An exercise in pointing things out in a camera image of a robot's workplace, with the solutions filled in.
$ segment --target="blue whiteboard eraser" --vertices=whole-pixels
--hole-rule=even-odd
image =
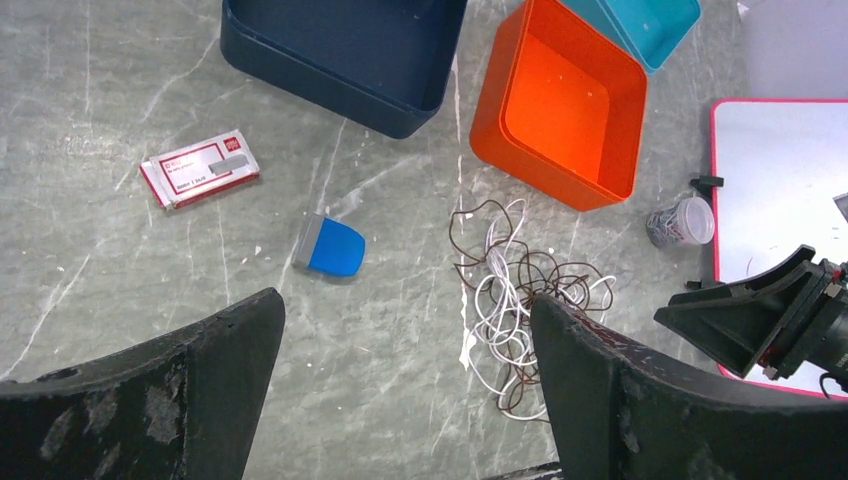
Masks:
[[[309,214],[292,263],[334,277],[352,277],[365,258],[365,238],[334,220]]]

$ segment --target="brown cord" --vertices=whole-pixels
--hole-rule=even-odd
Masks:
[[[479,212],[483,210],[487,206],[493,206],[500,210],[500,213],[506,218],[509,229],[505,234],[501,237],[500,240],[494,242],[489,246],[488,249],[484,249],[480,256],[472,254],[468,249],[462,248],[457,243],[454,238],[454,223],[456,218],[460,215],[469,215]],[[454,250],[456,250],[461,256],[465,257],[467,261],[465,262],[457,262],[454,263],[454,269],[456,270],[457,275],[459,275],[462,283],[470,288],[473,291],[476,291],[480,288],[481,292],[484,292],[489,295],[489,298],[493,303],[497,303],[495,298],[495,292],[493,291],[494,279],[488,280],[487,285],[473,285],[465,278],[463,275],[463,269],[465,268],[474,268],[480,265],[486,264],[486,259],[489,256],[489,252],[500,245],[503,245],[509,241],[509,237],[513,235],[515,232],[515,226],[512,223],[512,219],[509,216],[506,208],[499,202],[495,200],[486,200],[481,203],[477,207],[471,210],[464,211],[455,211],[451,214],[450,225],[448,227],[448,238],[450,239],[450,243],[453,246]],[[523,255],[519,258],[518,261],[509,262],[507,266],[509,268],[515,268],[517,272],[516,278],[518,283],[515,285],[515,289],[518,292],[524,294],[524,300],[522,301],[522,305],[529,311],[536,297],[540,294],[548,294],[552,295],[555,298],[568,303],[571,307],[577,309],[582,314],[586,315],[588,312],[602,312],[609,310],[612,308],[612,302],[614,299],[612,287],[607,281],[604,281],[603,284],[607,289],[607,295],[609,296],[609,302],[606,305],[601,305],[600,307],[592,307],[591,305],[591,292],[589,290],[590,283],[589,278],[591,275],[597,275],[598,278],[603,278],[604,275],[592,264],[586,262],[559,262],[557,259],[547,253],[538,250],[531,250],[527,243],[522,242],[520,240],[512,240],[513,245],[517,245],[523,250]],[[584,275],[574,275],[568,274],[568,270],[570,268],[584,268],[588,269],[589,273]],[[569,299],[566,295],[562,293],[560,290],[568,291],[569,289],[577,288],[581,290],[582,301],[577,304],[571,299]],[[525,317],[521,320],[520,327],[525,329],[529,329],[530,319]],[[483,329],[483,334],[486,336],[488,340],[493,339],[494,333],[490,330],[488,326]],[[506,352],[501,351],[505,357],[517,360],[517,355],[513,353],[511,342],[506,342]],[[534,359],[536,356],[535,351],[531,351],[527,357],[527,360]],[[501,405],[498,402],[498,399],[495,398],[495,405],[498,410],[505,411],[511,415],[517,415],[514,410],[521,403],[524,398],[525,391],[528,387],[532,387],[538,385],[540,383],[539,378],[539,368],[537,364],[528,365],[524,367],[520,367],[517,365],[507,364],[507,369],[505,371],[505,376],[503,382],[501,382],[501,386],[499,390],[503,391],[504,388],[507,387],[509,379],[514,375],[519,381],[514,383],[510,388],[508,394],[505,395],[506,405]],[[545,419],[537,419],[538,421],[550,423]]]

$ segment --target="blue object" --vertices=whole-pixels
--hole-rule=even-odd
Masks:
[[[352,277],[365,258],[365,239],[356,230],[311,214],[300,234],[293,263],[335,277]]]
[[[235,68],[393,138],[442,105],[467,0],[224,0]]]
[[[653,74],[701,18],[698,0],[561,0]]]

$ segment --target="white string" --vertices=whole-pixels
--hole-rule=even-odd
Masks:
[[[477,337],[477,343],[488,347],[492,357],[500,364],[498,371],[503,366],[508,367],[509,376],[504,383],[503,389],[498,390],[493,387],[480,373],[471,356],[470,350],[473,349],[473,346],[469,348],[468,364],[480,383],[497,396],[497,405],[500,407],[499,410],[501,410],[504,416],[513,420],[530,421],[543,417],[547,413],[546,407],[542,405],[542,408],[538,412],[529,416],[519,416],[505,410],[505,402],[508,401],[510,388],[516,382],[521,381],[518,373],[511,367],[528,367],[536,364],[530,333],[522,326],[522,320],[530,316],[530,311],[524,307],[524,303],[527,300],[526,294],[518,292],[509,268],[509,264],[515,263],[524,253],[523,250],[519,251],[516,248],[520,244],[516,244],[514,241],[526,218],[527,201],[524,199],[515,200],[508,204],[505,210],[506,215],[503,212],[499,213],[492,220],[486,232],[484,251],[488,252],[486,255],[486,266],[491,273],[482,278],[474,292],[474,311],[477,313],[478,320],[470,328],[467,324],[465,325]],[[512,213],[517,213],[519,220],[517,223],[513,223],[514,228],[507,237],[503,232],[509,227],[510,218],[507,216]],[[592,290],[601,284],[605,284],[607,288],[605,288],[606,292],[601,300],[601,306],[602,308],[608,308],[612,300],[611,292],[615,282],[616,278],[614,276],[607,275],[592,283],[588,291],[585,288],[578,288],[576,285],[572,285],[569,288],[558,287],[557,290],[574,305],[580,305],[586,300],[586,296]],[[487,293],[481,295],[483,290],[487,290]],[[491,302],[489,296],[495,299],[494,303]],[[601,323],[604,322],[605,316],[606,311],[601,316]],[[513,352],[516,350],[518,352],[513,358],[510,358],[499,350],[499,348],[507,345],[517,347],[512,350]]]

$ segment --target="orange plastic container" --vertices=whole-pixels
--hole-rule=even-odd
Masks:
[[[480,159],[580,210],[633,193],[648,78],[559,0],[498,28],[471,128]]]

